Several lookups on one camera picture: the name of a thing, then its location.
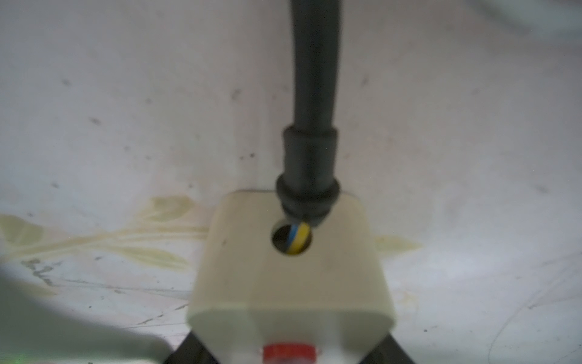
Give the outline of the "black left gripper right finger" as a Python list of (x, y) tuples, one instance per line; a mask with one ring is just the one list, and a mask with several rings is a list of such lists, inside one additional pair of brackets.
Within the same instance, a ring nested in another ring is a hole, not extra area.
[(392, 335), (386, 336), (360, 364), (415, 364)]

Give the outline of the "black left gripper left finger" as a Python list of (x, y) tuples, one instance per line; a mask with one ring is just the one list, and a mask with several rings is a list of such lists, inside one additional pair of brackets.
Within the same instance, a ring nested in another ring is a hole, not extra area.
[(164, 364), (209, 364), (209, 351), (197, 336), (190, 332)]

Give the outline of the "cream power strip red sockets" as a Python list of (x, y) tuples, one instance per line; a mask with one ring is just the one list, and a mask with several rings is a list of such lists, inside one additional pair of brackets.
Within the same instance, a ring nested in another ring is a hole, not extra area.
[(218, 204), (186, 321), (221, 363), (259, 362), (269, 344), (315, 348), (319, 363), (358, 363), (396, 322), (364, 206), (342, 194), (288, 256), (272, 243), (285, 223), (273, 192), (237, 191)]

